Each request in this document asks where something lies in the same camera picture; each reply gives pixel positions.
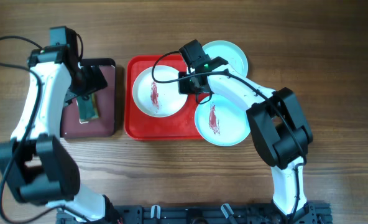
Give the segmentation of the green yellow sponge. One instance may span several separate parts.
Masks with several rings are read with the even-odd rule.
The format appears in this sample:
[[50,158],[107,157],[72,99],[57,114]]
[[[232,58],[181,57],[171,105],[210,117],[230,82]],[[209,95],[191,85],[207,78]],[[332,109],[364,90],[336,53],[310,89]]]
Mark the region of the green yellow sponge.
[[98,106],[94,93],[80,96],[76,99],[76,102],[78,105],[79,120],[81,124],[85,124],[99,118]]

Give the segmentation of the light blue plate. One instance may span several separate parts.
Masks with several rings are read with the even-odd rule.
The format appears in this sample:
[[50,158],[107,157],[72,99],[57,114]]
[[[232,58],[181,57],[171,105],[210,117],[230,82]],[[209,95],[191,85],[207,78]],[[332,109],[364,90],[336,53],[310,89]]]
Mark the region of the light blue plate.
[[203,46],[203,50],[211,58],[221,57],[228,61],[235,71],[246,77],[249,71],[249,62],[240,47],[226,40],[215,40]]
[[251,132],[246,112],[223,96],[205,98],[195,110],[195,126],[206,141],[217,146],[239,144]]

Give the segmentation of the white plate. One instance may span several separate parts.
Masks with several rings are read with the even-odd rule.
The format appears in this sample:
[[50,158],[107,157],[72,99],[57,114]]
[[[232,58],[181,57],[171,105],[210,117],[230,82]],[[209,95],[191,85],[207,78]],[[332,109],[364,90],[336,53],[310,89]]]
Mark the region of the white plate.
[[141,71],[132,87],[134,103],[148,116],[164,118],[177,113],[188,95],[178,92],[178,83],[157,83],[152,79],[152,67]]

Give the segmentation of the light blue back plate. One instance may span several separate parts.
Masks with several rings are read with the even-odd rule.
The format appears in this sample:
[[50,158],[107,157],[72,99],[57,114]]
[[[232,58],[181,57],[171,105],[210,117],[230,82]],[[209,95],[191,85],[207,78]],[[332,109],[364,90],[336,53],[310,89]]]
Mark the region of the light blue back plate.
[[235,71],[246,77],[249,71],[249,62],[240,47],[226,40],[215,40],[203,46],[203,50],[211,58],[221,57],[228,61]]

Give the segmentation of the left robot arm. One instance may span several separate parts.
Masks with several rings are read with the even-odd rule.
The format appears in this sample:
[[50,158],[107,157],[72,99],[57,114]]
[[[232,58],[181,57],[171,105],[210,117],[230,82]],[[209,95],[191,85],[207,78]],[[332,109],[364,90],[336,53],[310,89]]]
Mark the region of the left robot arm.
[[85,223],[122,223],[105,195],[82,185],[76,162],[60,143],[60,122],[67,92],[76,96],[98,90],[95,66],[80,67],[71,44],[37,48],[25,70],[30,85],[19,124],[7,142],[0,142],[0,217],[5,186],[19,203],[47,206]]

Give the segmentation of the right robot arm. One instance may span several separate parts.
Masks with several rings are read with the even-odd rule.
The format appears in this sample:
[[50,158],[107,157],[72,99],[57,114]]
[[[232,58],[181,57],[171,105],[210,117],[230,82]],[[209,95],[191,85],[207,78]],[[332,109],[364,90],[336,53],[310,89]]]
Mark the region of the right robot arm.
[[246,115],[254,147],[272,170],[275,207],[288,218],[297,216],[307,203],[303,167],[313,134],[294,92],[260,86],[221,57],[179,72],[177,83],[179,93],[222,96]]

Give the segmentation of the dark maroon tray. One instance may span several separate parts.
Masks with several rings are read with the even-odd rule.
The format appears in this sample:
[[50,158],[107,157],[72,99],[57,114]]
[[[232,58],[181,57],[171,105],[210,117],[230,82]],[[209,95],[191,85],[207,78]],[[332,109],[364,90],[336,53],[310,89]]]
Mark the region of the dark maroon tray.
[[81,124],[77,98],[63,108],[60,137],[65,139],[106,137],[115,131],[116,64],[111,58],[84,59],[82,66],[98,65],[108,83],[102,90],[94,92],[99,118]]

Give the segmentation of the red plastic tray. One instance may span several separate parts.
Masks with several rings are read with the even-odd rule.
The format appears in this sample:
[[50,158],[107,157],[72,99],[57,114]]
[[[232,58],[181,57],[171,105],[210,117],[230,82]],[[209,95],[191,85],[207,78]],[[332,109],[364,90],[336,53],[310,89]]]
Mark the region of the red plastic tray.
[[127,65],[126,102],[124,110],[124,129],[135,140],[184,140],[201,139],[195,127],[195,96],[187,95],[185,103],[175,114],[166,118],[155,118],[142,112],[135,104],[134,88],[136,78],[159,58],[159,55],[138,55]]

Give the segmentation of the black mounting base rail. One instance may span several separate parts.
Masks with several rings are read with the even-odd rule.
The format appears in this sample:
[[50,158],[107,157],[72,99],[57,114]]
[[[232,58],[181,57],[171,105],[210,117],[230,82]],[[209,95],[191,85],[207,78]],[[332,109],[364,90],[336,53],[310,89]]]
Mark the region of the black mounting base rail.
[[[115,206],[122,217],[120,223],[288,223],[288,216],[280,213],[273,203],[249,205],[152,207]],[[77,218],[58,211],[56,223],[82,223]],[[296,212],[293,223],[333,223],[328,203],[307,202]]]

